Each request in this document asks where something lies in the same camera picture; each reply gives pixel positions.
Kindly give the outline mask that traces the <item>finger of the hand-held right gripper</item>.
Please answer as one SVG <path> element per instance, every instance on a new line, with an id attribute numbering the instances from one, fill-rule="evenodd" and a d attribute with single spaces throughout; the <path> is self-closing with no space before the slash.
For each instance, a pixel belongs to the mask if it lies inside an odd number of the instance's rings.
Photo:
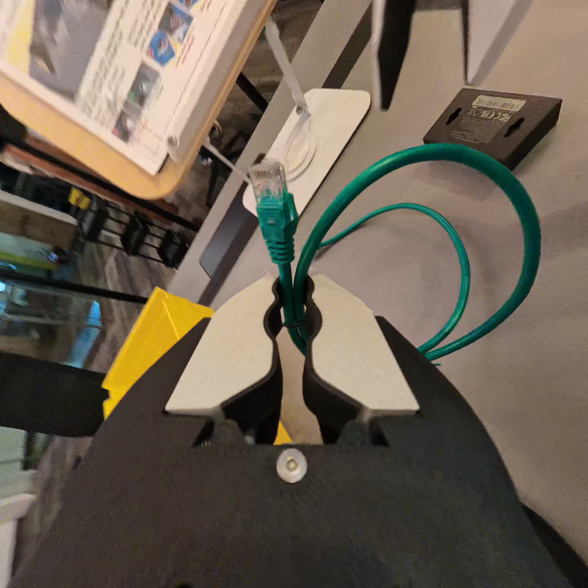
<path id="1" fill-rule="evenodd" d="M 465 82 L 481 84 L 523 24 L 532 1 L 464 1 Z"/>
<path id="2" fill-rule="evenodd" d="M 416 1 L 371 2 L 371 83 L 376 107 L 390 108 L 406 57 Z"/>

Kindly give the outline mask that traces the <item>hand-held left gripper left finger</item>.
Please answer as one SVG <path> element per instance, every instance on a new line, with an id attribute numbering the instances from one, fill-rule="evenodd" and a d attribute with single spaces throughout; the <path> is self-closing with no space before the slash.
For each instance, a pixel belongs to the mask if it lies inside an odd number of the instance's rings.
<path id="1" fill-rule="evenodd" d="M 283 394 L 276 338 L 282 327 L 278 284 L 264 276 L 219 307 L 179 378 L 165 411 L 276 437 Z"/>

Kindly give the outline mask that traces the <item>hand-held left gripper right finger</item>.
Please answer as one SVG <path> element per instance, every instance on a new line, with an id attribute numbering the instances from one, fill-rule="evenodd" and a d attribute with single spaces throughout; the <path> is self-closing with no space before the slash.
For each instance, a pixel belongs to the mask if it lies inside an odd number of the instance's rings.
<path id="1" fill-rule="evenodd" d="M 303 399 L 323 437 L 351 421 L 414 417 L 419 402 L 374 312 L 323 274 L 308 281 Z"/>

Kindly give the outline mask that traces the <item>yellow plastic bin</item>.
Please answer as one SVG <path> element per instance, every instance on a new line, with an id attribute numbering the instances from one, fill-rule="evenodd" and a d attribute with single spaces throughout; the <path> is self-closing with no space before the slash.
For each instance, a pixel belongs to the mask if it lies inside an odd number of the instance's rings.
<path id="1" fill-rule="evenodd" d="M 120 439 L 134 436 L 157 445 L 225 421 L 165 411 L 214 312 L 165 290 L 154 291 L 104 380 L 105 430 L 113 430 Z M 261 445 L 289 441 L 280 420 L 276 437 L 245 437 Z"/>

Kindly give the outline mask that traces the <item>black network switch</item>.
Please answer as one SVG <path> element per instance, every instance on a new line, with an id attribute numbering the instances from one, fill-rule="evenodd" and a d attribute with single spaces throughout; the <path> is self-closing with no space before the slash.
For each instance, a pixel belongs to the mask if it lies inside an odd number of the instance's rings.
<path id="1" fill-rule="evenodd" d="M 510 171 L 556 126 L 563 99 L 463 88 L 423 136 L 485 153 Z"/>

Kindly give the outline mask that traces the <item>white sign stand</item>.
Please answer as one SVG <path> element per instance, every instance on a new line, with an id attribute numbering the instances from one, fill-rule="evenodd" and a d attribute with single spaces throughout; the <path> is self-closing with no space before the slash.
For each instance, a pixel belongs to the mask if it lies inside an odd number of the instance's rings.
<path id="1" fill-rule="evenodd" d="M 264 158 L 269 163 L 262 160 L 251 173 L 231 163 L 209 139 L 202 148 L 245 181 L 242 202 L 248 211 L 257 216 L 270 194 L 288 192 L 299 217 L 364 120 L 371 96 L 346 89 L 302 92 L 272 19 L 264 34 L 295 103 Z"/>

